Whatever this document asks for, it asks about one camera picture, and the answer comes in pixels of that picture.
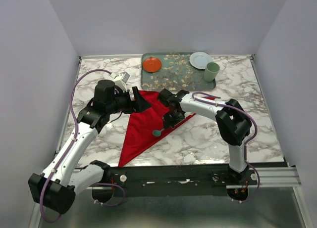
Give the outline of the teal spoon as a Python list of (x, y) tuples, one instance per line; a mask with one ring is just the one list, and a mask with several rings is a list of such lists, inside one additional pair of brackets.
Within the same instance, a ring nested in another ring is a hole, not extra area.
[(155, 136), (155, 137), (160, 137), (160, 136), (162, 136), (162, 134), (164, 133), (164, 131), (165, 131), (165, 128), (163, 128), (163, 129), (161, 129), (161, 130), (153, 130), (152, 134), (153, 134), (153, 136)]

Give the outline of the red cloth napkin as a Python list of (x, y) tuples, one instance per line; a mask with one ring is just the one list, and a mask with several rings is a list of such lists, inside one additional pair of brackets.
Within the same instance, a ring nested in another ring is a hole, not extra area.
[(130, 115), (118, 167), (125, 166), (195, 116), (194, 114), (187, 116), (175, 128), (166, 129), (161, 133), (161, 136), (156, 137), (153, 135), (153, 130), (163, 128), (162, 117), (168, 112), (168, 109), (158, 101), (158, 92), (140, 91), (140, 94), (151, 104), (151, 108)]

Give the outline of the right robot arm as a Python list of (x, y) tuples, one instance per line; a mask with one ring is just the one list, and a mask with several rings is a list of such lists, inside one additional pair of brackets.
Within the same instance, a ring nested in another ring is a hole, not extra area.
[(247, 143), (258, 132), (255, 120), (244, 111), (234, 99), (219, 101), (220, 97), (205, 92), (181, 90), (174, 94), (163, 89), (157, 97), (168, 109), (164, 114), (163, 128), (154, 130), (153, 135), (160, 136), (164, 130), (175, 128), (183, 122), (186, 113), (204, 116), (216, 122), (222, 139), (229, 148), (228, 179), (233, 184), (240, 184), (246, 178), (248, 170)]

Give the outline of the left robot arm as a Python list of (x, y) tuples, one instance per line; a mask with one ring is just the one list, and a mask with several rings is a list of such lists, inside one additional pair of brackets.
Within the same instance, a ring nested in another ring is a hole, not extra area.
[(81, 171), (81, 177), (73, 171), (90, 143), (109, 122), (110, 116), (141, 113), (151, 107), (137, 87), (132, 88), (134, 97), (111, 80), (100, 80), (94, 96), (75, 118), (75, 128), (64, 147), (40, 175), (32, 174), (28, 185), (34, 202), (60, 215), (72, 206), (76, 194), (96, 183), (104, 186), (109, 182), (108, 165), (94, 162)]

